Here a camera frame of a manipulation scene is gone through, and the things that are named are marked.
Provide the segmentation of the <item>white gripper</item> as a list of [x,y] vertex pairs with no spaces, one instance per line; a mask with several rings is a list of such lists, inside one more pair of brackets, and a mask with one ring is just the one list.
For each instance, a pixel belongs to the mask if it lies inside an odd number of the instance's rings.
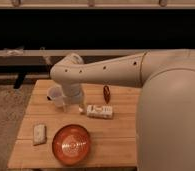
[[79,105],[80,114],[85,114],[84,105],[80,105],[84,101],[84,92],[80,84],[62,84],[62,97],[67,105]]

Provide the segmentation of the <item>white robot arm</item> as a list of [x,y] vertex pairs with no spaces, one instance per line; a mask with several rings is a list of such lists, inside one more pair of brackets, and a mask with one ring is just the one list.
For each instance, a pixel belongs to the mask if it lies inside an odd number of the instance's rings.
[[69,99],[82,83],[138,88],[138,171],[195,171],[195,50],[146,51],[89,64],[72,53],[50,77]]

